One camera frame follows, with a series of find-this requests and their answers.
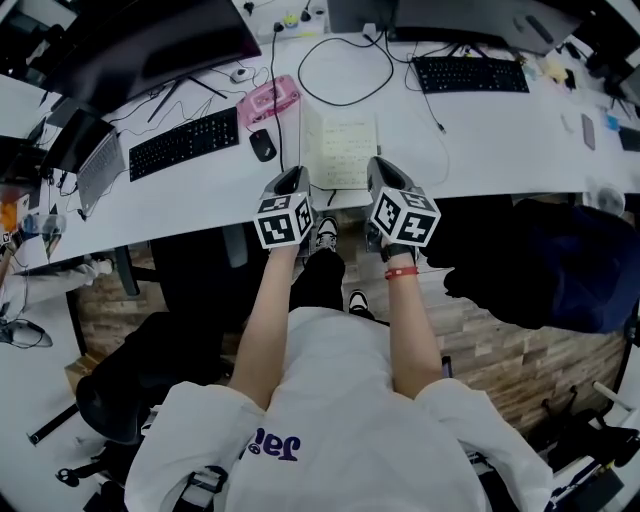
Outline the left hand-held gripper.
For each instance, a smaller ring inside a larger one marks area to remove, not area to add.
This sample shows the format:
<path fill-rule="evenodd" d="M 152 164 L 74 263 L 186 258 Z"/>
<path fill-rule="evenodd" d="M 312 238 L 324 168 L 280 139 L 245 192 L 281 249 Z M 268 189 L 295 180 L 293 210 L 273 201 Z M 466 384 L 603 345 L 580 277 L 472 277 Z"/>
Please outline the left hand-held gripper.
<path fill-rule="evenodd" d="M 264 249 L 300 245 L 314 225 L 308 169 L 296 166 L 271 180 L 253 222 Z"/>

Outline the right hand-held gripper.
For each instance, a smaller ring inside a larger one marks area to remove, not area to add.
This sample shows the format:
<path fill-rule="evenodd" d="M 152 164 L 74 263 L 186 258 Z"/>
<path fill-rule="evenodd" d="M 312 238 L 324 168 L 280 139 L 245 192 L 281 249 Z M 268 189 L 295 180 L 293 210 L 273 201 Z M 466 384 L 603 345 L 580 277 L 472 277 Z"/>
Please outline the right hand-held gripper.
<path fill-rule="evenodd" d="M 367 187 L 373 202 L 366 208 L 368 251 L 379 251 L 382 239 L 425 248 L 441 218 L 435 201 L 388 160 L 374 156 L 367 165 Z"/>

